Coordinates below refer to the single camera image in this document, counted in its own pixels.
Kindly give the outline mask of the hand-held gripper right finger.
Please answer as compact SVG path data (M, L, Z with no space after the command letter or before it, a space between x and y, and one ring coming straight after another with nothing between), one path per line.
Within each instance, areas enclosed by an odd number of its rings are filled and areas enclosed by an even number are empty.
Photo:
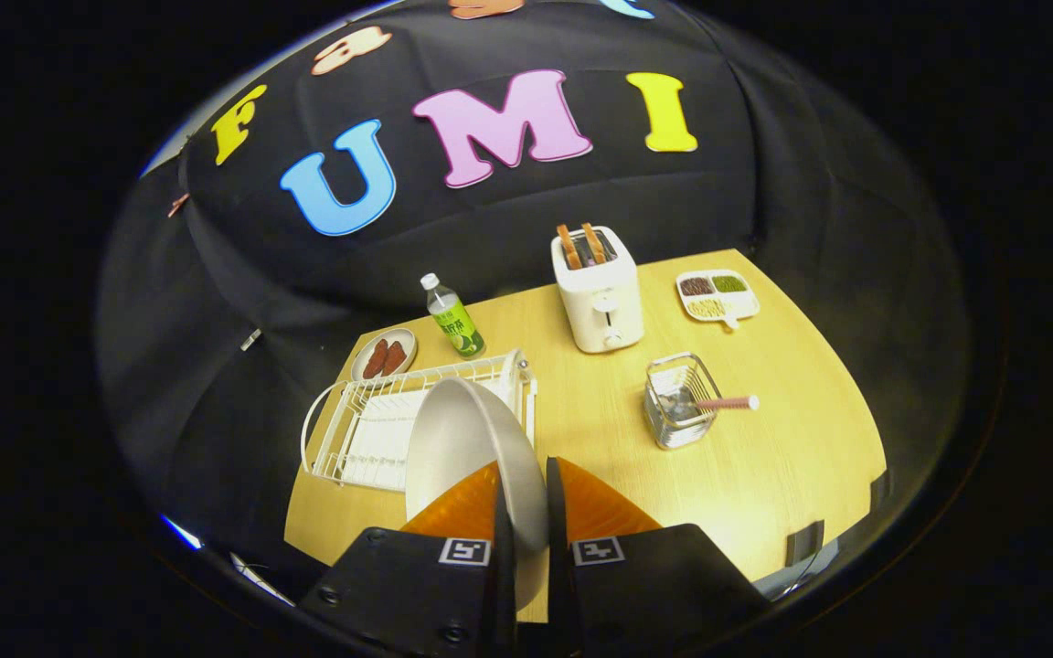
M698 657L769 600L694 524L638 529L630 501L547 461L548 657Z

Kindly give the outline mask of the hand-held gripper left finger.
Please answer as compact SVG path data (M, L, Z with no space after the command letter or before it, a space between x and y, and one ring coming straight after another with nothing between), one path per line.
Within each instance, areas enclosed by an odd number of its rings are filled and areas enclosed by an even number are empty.
M298 609L371 657L510 657L516 546L496 462L415 516L369 527Z

